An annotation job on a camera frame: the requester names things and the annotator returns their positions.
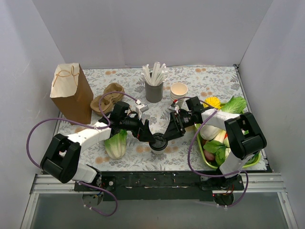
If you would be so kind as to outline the black coffee cup lid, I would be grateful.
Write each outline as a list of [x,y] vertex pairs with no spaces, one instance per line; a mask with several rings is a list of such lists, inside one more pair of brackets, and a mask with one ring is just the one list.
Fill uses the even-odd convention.
[[149,143],[150,147],[167,147],[168,141],[164,138],[164,135],[162,133],[155,133],[153,134],[153,136],[155,138],[155,143]]

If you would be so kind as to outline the white paper coffee cup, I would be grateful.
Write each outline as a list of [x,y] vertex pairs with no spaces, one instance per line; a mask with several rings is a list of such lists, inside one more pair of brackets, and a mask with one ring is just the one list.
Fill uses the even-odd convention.
[[156,148],[156,147],[151,147],[151,150],[154,154],[162,154],[164,153],[166,147],[160,147],[160,148]]

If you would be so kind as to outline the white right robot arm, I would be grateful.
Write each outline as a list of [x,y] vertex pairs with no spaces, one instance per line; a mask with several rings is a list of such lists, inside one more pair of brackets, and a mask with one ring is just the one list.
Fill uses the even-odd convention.
[[194,124],[212,125],[227,132],[231,153],[219,167],[220,174],[208,175],[195,171],[190,162],[192,145],[197,138],[196,131],[188,150],[188,166],[192,172],[199,176],[214,177],[216,185],[220,189],[228,189],[233,184],[233,176],[242,172],[242,167],[256,153],[267,145],[266,138],[262,133],[252,113],[231,114],[219,111],[213,107],[204,108],[202,101],[197,96],[187,97],[189,111],[170,113],[169,125],[163,134],[165,140],[170,141],[180,138],[185,134],[185,128]]

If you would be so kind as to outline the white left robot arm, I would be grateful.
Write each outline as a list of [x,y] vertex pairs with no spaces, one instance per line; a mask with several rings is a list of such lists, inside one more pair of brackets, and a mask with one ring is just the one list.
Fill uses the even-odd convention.
[[89,190],[96,191],[101,187],[101,178],[97,170],[81,164],[80,154],[86,149],[111,138],[120,130],[130,131],[140,142],[155,143],[149,129],[149,121],[143,123],[140,115],[128,115],[129,104],[119,101],[108,115],[110,126],[106,120],[99,120],[93,128],[87,128],[71,135],[56,134],[40,163],[43,171],[52,175],[62,183],[70,180],[85,182]]

